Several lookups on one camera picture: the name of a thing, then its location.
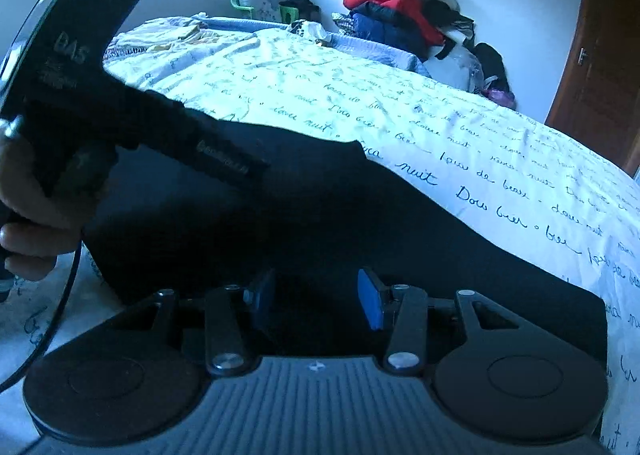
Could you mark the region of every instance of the brown door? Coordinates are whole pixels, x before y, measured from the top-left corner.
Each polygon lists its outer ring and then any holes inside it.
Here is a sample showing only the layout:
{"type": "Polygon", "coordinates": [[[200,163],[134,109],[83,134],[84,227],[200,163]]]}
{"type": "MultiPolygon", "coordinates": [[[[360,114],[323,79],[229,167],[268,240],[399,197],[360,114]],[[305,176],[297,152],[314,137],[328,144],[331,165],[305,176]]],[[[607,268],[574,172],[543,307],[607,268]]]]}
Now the brown door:
{"type": "Polygon", "coordinates": [[[640,165],[640,0],[582,0],[546,124],[617,164],[640,165]]]}

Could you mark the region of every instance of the green chair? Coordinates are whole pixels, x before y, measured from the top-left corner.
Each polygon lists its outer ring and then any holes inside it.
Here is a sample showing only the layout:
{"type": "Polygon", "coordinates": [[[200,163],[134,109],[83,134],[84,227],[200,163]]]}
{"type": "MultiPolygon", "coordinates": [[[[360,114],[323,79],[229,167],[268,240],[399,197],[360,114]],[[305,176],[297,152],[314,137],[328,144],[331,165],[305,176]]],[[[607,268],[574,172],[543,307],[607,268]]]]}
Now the green chair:
{"type": "MultiPolygon", "coordinates": [[[[242,12],[243,18],[248,16],[249,19],[254,20],[254,8],[241,6],[240,0],[231,0],[231,6],[242,12]]],[[[297,8],[285,8],[280,6],[280,16],[282,18],[282,23],[288,25],[291,22],[295,22],[300,17],[300,14],[297,8]]]]}

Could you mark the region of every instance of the gray ribbed surface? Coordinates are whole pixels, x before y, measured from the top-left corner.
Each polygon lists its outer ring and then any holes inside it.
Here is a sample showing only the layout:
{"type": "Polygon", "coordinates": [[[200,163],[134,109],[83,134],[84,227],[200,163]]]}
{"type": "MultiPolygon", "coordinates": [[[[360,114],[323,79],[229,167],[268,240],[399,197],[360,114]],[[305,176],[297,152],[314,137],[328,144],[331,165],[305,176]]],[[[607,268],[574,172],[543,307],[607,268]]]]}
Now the gray ribbed surface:
{"type": "Polygon", "coordinates": [[[124,447],[72,447],[46,438],[25,455],[602,455],[582,438],[513,447],[448,419],[418,379],[372,358],[264,358],[252,374],[211,385],[198,408],[162,435],[124,447]]]}

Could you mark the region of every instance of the black cable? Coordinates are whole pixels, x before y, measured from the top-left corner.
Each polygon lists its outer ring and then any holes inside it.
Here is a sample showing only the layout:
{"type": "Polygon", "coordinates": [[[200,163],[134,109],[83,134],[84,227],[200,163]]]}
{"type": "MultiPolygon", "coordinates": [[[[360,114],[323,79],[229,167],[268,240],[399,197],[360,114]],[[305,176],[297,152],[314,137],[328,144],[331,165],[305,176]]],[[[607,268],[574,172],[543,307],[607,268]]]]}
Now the black cable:
{"type": "Polygon", "coordinates": [[[76,247],[76,252],[74,254],[74,261],[71,264],[71,270],[69,271],[69,277],[66,279],[65,290],[62,292],[62,297],[60,297],[60,303],[58,304],[58,308],[53,314],[53,318],[51,318],[51,323],[47,328],[47,331],[44,333],[42,340],[36,345],[33,352],[30,356],[25,360],[25,362],[20,366],[17,371],[15,371],[12,375],[9,376],[2,384],[0,384],[0,393],[3,393],[5,390],[13,387],[18,381],[20,381],[27,373],[31,365],[42,356],[51,343],[53,336],[55,336],[56,332],[58,332],[58,328],[60,327],[60,321],[62,319],[62,313],[65,311],[66,302],[69,299],[69,294],[71,294],[71,288],[74,286],[74,282],[76,281],[76,274],[78,273],[78,265],[80,264],[80,256],[82,254],[82,241],[78,242],[78,247],[76,247]]]}

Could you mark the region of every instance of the red jacket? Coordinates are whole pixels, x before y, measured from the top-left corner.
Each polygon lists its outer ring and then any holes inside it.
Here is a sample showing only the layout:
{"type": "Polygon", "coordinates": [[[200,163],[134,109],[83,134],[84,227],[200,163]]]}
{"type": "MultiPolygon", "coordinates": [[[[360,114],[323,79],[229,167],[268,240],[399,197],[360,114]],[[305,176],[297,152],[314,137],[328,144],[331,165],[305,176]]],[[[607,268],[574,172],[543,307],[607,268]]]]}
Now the red jacket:
{"type": "Polygon", "coordinates": [[[420,0],[344,0],[343,3],[344,7],[351,11],[364,2],[375,2],[408,16],[418,24],[420,32],[428,44],[444,44],[444,36],[442,33],[435,29],[427,19],[422,16],[422,4],[420,0]]]}

